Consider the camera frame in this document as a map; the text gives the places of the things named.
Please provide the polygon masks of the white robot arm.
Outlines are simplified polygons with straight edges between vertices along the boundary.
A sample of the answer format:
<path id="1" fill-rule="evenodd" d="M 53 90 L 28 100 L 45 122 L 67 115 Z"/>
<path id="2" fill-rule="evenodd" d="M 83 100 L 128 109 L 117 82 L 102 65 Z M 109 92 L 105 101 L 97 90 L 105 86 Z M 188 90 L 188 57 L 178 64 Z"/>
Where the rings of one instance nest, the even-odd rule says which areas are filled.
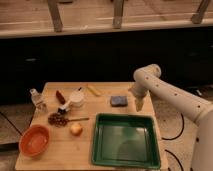
<path id="1" fill-rule="evenodd" d="M 198 126 L 190 171 L 213 171 L 213 103 L 160 79 L 161 69 L 151 64 L 134 71 L 129 91 L 143 105 L 148 91 L 173 105 Z"/>

